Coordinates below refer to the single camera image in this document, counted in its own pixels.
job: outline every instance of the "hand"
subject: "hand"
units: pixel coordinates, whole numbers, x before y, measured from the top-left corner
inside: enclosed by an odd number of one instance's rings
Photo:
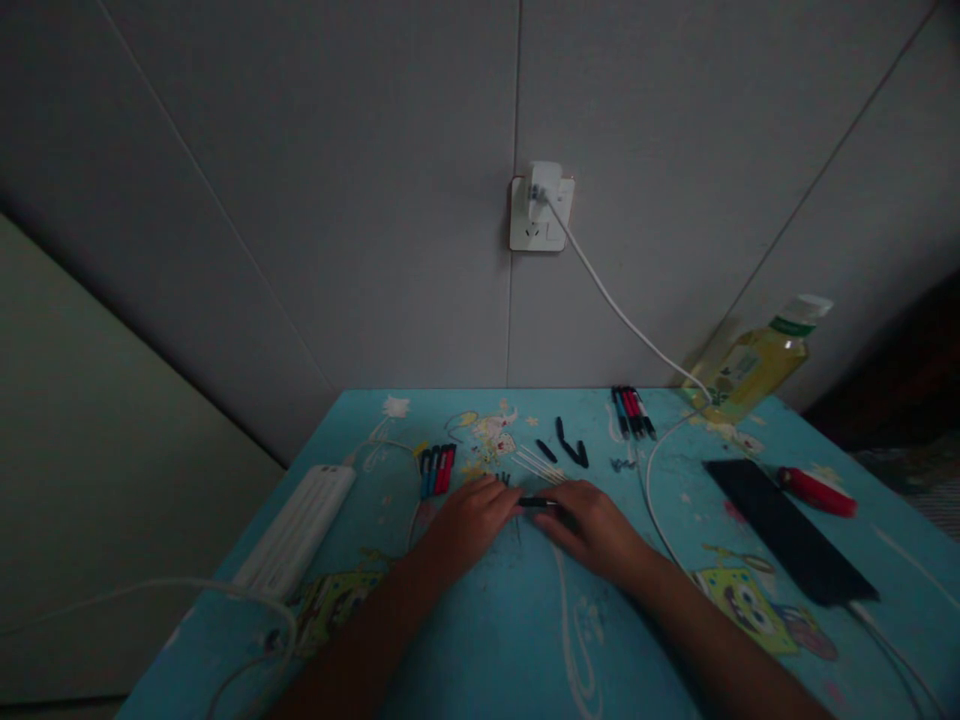
[[[520,488],[508,489],[493,475],[467,483],[453,493],[413,549],[425,566],[452,585],[476,565],[510,518],[523,508]]]
[[[560,503],[577,521],[580,532],[568,530],[555,513],[538,513],[533,519],[537,527],[588,570],[633,592],[656,551],[637,534],[613,500],[586,480],[568,481],[538,494]]]

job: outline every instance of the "phone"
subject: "phone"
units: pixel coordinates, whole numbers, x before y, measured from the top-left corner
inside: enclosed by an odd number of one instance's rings
[[[880,594],[750,460],[704,463],[804,594],[818,605],[879,600]]]

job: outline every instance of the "power outlet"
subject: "power outlet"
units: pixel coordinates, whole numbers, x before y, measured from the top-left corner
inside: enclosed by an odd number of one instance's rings
[[[575,186],[573,178],[560,180],[557,209],[564,222],[570,222]],[[510,185],[510,249],[518,252],[560,252],[567,244],[566,233],[550,208],[541,213],[542,222],[531,222],[529,198],[527,178],[514,178]]]

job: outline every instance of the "desk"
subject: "desk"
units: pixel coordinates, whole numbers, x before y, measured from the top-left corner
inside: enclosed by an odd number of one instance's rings
[[[671,390],[643,392],[665,432],[689,406]],[[582,439],[589,470],[556,442],[561,416],[571,444]],[[307,470],[339,464],[367,438],[410,447],[458,442],[451,490],[486,471],[506,470],[531,491],[543,482],[511,456],[536,439],[570,476],[607,492],[639,532],[661,548],[635,470],[653,446],[619,436],[609,390],[354,390],[345,392],[216,574],[229,581]],[[813,605],[701,462],[748,455],[771,466],[812,470],[840,482],[859,503],[855,519],[801,510],[879,590],[867,607],[948,710],[960,712],[960,548],[775,398],[736,430],[702,418],[668,438],[657,455],[653,503],[685,568],[705,587],[733,587],[750,604],[753,636],[834,713],[910,718],[902,682],[869,635],[844,611]],[[319,615],[335,623],[392,558],[403,555],[420,481],[409,453],[389,445],[357,452],[357,480],[307,573],[297,600],[320,586],[340,599]],[[429,523],[434,498],[418,515]],[[313,630],[323,627],[315,623]],[[200,718],[235,668],[275,642],[282,622],[250,603],[204,593],[140,680],[120,718]],[[233,717],[271,677],[253,667],[225,693],[218,717]],[[929,703],[921,698],[928,714]],[[322,698],[317,698],[318,709]],[[554,550],[519,519],[444,597],[411,647],[384,717],[698,717],[682,677],[643,619],[608,583]]]

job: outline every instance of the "white power strip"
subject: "white power strip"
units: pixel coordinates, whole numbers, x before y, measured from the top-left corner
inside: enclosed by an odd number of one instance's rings
[[[323,542],[357,473],[339,465],[310,468],[277,513],[233,584],[285,600]]]

